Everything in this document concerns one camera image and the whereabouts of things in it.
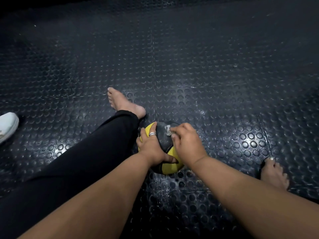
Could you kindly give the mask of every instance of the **person's left arm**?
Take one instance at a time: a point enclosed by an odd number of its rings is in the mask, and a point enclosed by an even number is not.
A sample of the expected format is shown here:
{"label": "person's left arm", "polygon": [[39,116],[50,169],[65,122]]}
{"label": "person's left arm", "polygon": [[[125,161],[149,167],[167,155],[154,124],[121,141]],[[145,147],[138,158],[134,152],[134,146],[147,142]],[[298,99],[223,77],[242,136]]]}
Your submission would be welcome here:
{"label": "person's left arm", "polygon": [[[150,132],[155,132],[156,123]],[[137,138],[140,151],[109,174],[89,186],[42,221],[20,239],[31,238],[118,238],[132,210],[135,198],[151,166],[176,160],[162,151],[156,136],[145,129]]]}

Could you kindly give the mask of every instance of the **person's left hand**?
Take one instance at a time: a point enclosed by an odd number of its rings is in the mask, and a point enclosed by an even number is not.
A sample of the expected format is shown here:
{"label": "person's left hand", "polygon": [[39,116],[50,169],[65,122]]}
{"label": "person's left hand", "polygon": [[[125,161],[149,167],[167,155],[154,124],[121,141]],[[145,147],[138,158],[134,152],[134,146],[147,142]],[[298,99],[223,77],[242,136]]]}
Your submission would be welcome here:
{"label": "person's left hand", "polygon": [[[157,122],[151,126],[150,132],[156,132]],[[156,135],[147,136],[145,128],[141,129],[141,137],[136,139],[136,143],[140,149],[138,153],[143,154],[149,161],[150,166],[155,166],[163,161],[169,163],[177,162],[176,158],[165,153],[159,144]]]}

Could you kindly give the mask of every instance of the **white shoe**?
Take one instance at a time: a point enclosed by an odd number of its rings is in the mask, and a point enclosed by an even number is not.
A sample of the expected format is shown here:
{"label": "white shoe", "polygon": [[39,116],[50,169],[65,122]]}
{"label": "white shoe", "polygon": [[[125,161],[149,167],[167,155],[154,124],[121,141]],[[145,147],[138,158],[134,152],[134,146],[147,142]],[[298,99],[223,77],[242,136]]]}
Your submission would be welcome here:
{"label": "white shoe", "polygon": [[0,116],[0,144],[14,134],[19,125],[19,118],[13,112]]}

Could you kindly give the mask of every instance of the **person's right arm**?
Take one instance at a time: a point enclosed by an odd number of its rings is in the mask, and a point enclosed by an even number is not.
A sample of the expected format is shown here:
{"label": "person's right arm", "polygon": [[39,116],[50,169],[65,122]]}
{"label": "person's right arm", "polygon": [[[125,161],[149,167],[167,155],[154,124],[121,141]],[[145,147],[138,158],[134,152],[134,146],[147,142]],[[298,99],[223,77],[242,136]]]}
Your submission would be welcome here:
{"label": "person's right arm", "polygon": [[174,147],[212,194],[256,238],[318,238],[319,205],[239,172],[207,155],[188,123],[171,128]]}

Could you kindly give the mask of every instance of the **yellow and black ball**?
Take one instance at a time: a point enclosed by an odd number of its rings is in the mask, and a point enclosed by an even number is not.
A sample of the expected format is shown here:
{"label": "yellow and black ball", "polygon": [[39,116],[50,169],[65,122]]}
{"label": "yellow and black ball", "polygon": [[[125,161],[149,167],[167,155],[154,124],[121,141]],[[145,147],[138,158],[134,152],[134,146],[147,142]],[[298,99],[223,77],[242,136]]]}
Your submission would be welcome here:
{"label": "yellow and black ball", "polygon": [[[150,128],[153,125],[153,123],[149,124],[146,128],[146,134],[148,136],[150,132]],[[170,127],[176,127],[179,124],[173,122],[173,121],[158,121],[156,126],[156,135],[157,139],[159,140],[159,144],[162,148],[162,150],[167,153],[168,155],[171,155],[175,157],[178,160],[178,163],[167,163],[162,162],[157,166],[152,167],[152,170],[155,173],[159,174],[173,174],[176,173],[178,170],[180,170],[184,164],[181,162],[180,158],[177,155],[177,152],[173,146],[173,141],[170,136],[169,128]]]}

